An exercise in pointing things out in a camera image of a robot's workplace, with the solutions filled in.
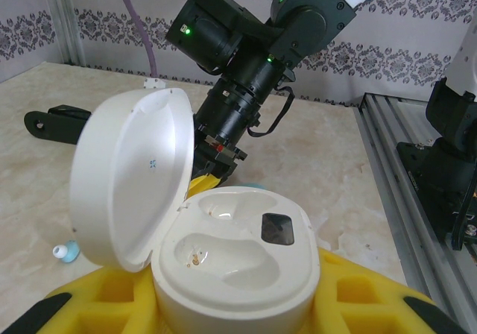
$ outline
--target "purple cable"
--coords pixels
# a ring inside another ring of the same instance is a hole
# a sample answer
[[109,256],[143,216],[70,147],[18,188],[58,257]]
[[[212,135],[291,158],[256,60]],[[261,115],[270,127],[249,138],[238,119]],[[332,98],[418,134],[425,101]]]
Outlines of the purple cable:
[[136,11],[134,10],[133,4],[131,4],[131,0],[122,0],[124,2],[124,5],[126,5],[127,11],[129,12],[129,15],[131,16],[131,19],[133,19],[134,25],[136,25],[137,31],[139,32],[139,35],[141,36],[141,41],[144,47],[146,48],[146,53],[148,54],[148,59],[149,59],[149,66],[151,68],[151,77],[157,78],[157,67],[156,67],[156,58],[154,57],[154,53],[152,51],[152,45],[151,42],[149,41],[149,36],[146,34],[146,31],[144,27],[142,26],[142,21],[137,16]]

